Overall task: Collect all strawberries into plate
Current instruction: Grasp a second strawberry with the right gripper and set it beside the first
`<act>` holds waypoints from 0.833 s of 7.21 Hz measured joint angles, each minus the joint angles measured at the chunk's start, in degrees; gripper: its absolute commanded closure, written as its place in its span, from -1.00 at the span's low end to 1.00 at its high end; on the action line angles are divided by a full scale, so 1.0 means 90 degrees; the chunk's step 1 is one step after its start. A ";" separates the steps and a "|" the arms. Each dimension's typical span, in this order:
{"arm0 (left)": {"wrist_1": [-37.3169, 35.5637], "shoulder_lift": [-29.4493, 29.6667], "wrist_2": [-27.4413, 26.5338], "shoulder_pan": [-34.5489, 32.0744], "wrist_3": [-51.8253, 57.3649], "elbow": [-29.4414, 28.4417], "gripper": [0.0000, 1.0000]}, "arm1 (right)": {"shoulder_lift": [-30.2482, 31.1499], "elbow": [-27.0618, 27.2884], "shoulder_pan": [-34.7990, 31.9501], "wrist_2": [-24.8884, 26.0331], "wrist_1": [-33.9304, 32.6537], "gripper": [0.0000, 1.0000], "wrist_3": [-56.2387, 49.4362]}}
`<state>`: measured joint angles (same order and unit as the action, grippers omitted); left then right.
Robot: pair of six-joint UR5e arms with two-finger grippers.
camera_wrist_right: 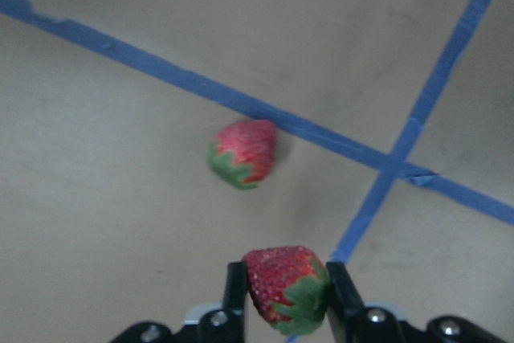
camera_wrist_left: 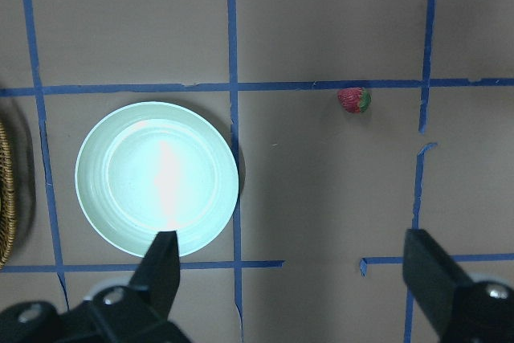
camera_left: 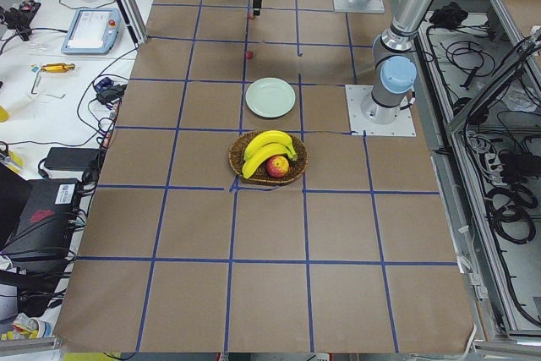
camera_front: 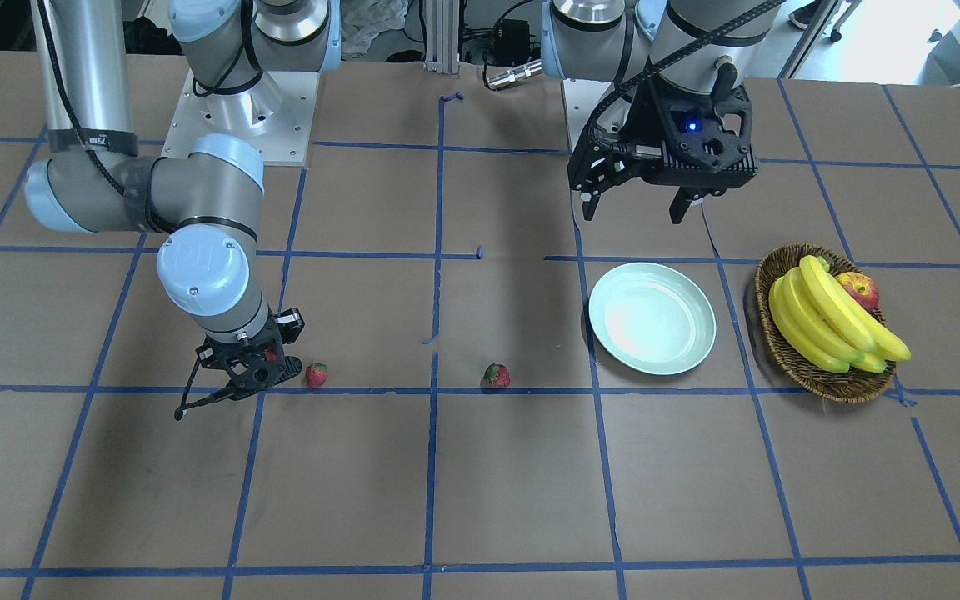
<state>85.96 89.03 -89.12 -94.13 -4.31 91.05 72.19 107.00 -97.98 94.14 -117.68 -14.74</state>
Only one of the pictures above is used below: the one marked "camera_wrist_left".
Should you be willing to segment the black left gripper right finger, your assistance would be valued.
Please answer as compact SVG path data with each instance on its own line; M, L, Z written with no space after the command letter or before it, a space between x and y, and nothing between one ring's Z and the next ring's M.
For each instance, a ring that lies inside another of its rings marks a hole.
M406 231L402 277L436 334L481 334L479 283L427 231Z

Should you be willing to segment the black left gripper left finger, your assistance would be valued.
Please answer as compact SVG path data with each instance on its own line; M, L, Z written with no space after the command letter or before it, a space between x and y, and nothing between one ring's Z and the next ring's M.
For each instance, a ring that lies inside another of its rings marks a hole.
M180 285L180 259L176 231L156 234L128 282L159 316L167 319Z

